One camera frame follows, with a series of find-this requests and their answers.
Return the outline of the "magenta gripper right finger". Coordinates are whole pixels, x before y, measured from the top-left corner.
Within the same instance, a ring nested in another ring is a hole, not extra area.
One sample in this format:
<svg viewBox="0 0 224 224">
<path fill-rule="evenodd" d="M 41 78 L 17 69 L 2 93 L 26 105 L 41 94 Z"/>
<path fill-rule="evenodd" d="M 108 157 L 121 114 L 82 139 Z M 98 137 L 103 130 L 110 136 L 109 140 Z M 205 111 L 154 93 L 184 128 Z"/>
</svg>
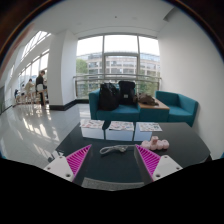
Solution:
<svg viewBox="0 0 224 224">
<path fill-rule="evenodd" d="M 135 145 L 134 156 L 144 181 L 156 181 L 182 169 L 168 155 L 159 156 L 139 145 Z"/>
</svg>

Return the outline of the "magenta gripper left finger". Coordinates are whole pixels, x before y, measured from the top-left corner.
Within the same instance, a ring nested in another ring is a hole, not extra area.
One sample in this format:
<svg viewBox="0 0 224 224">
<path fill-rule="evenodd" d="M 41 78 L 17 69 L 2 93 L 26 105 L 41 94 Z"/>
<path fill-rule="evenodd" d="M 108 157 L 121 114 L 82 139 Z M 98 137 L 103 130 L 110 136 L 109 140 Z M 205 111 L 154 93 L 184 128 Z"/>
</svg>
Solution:
<svg viewBox="0 0 224 224">
<path fill-rule="evenodd" d="M 91 145 L 87 145 L 68 156 L 58 156 L 50 162 L 44 170 L 73 182 L 78 176 L 78 172 L 84 164 L 90 148 Z"/>
</svg>

